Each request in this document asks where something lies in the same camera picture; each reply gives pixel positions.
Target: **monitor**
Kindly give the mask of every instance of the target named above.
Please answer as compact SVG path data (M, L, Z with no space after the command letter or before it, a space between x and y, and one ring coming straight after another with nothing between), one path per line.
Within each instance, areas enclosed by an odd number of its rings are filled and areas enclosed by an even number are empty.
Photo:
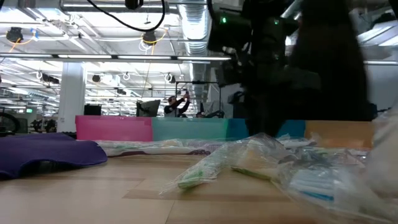
M137 117L151 117L157 116L159 110L160 100L148 101L144 103L137 102Z

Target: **table surface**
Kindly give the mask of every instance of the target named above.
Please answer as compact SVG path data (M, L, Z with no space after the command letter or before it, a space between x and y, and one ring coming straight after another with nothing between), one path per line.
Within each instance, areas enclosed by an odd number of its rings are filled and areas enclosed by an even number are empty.
M132 156L0 182L7 224L315 223L271 183L225 169L212 184L159 196L201 156Z

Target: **desk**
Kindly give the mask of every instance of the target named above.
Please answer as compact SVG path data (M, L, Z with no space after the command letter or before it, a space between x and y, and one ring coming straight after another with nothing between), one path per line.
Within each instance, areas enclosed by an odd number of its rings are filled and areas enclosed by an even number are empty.
M134 156L0 182L4 224L312 224L272 184L229 169L190 194L159 196L202 156Z

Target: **pink bin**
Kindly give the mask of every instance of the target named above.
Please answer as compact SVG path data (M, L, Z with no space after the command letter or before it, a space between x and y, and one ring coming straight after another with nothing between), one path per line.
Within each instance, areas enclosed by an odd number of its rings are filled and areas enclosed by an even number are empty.
M76 116L78 140L153 141L152 118Z

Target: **purple cloth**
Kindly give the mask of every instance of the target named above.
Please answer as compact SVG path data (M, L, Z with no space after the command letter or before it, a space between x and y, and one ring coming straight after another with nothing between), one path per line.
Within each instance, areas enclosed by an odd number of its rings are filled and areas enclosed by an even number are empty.
M38 161L93 166L107 159L97 143L76 141L60 133L0 138L0 174L10 178L18 178L24 166Z

